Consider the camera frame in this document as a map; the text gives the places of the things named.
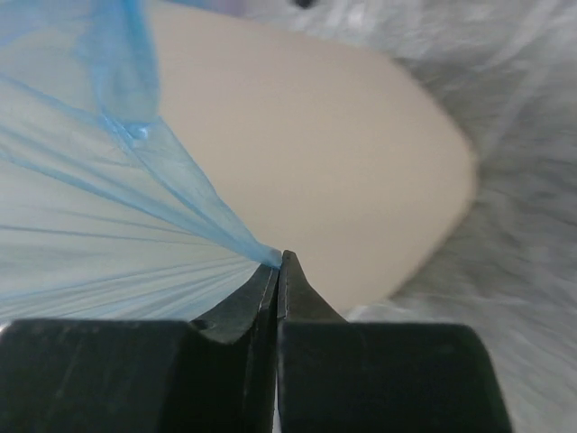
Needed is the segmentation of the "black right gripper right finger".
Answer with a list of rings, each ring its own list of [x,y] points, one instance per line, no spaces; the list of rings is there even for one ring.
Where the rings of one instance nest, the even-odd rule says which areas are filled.
[[[509,432],[490,355],[461,324],[349,322],[285,252],[278,411],[284,432]]]

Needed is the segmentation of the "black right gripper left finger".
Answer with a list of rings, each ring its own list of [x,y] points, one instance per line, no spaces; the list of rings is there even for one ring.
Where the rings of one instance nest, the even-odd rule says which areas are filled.
[[[2,431],[271,431],[278,279],[261,266],[190,321],[4,324]]]

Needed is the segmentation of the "cream plastic trash bin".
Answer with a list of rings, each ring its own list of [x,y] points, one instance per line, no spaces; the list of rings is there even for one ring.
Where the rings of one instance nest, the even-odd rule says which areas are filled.
[[[151,21],[165,121],[333,308],[394,293],[463,220],[472,146],[387,56],[172,3]]]

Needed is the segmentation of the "blue plastic trash bag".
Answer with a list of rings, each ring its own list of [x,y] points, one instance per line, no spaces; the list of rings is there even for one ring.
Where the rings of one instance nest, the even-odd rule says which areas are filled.
[[[1,319],[192,319],[278,250],[159,113],[140,1],[1,4]]]

